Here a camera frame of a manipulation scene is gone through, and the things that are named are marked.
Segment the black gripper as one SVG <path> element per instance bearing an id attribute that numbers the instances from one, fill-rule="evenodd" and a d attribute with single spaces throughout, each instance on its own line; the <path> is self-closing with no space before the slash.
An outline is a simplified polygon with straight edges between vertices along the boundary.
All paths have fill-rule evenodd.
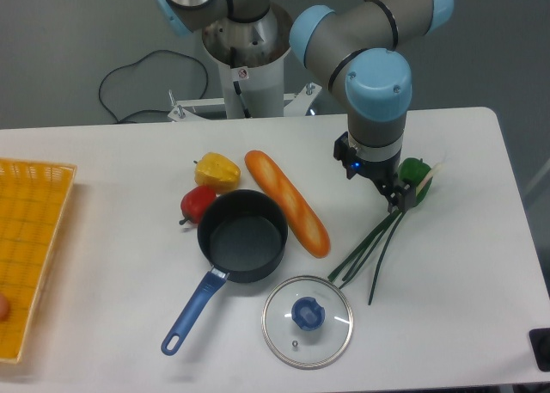
<path id="1" fill-rule="evenodd" d="M 395 210 L 412 209 L 417 205 L 416 187 L 408 182 L 399 185 L 399 197 L 395 191 L 397 184 L 397 167 L 400 161 L 401 149 L 394 147 L 379 148 L 368 152 L 368 148 L 355 142 L 352 136 L 345 132 L 335 142 L 333 157 L 341 162 L 348 179 L 355 175 L 371 180 L 378 192 L 388 202 L 388 213 Z"/>

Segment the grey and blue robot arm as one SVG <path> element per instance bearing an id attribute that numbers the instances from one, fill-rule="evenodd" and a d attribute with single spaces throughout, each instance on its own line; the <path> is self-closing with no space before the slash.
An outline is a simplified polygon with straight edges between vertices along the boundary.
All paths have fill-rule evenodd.
<path id="1" fill-rule="evenodd" d="M 390 210 L 416 205 L 398 172 L 412 76 L 397 49 L 441 27 L 454 0 L 362 0 L 343 14 L 315 5 L 297 18 L 272 0 L 156 1 L 177 34 L 200 32 L 229 118 L 283 113 L 283 62 L 293 53 L 346 111 L 333 155 L 347 176 L 371 180 Z"/>

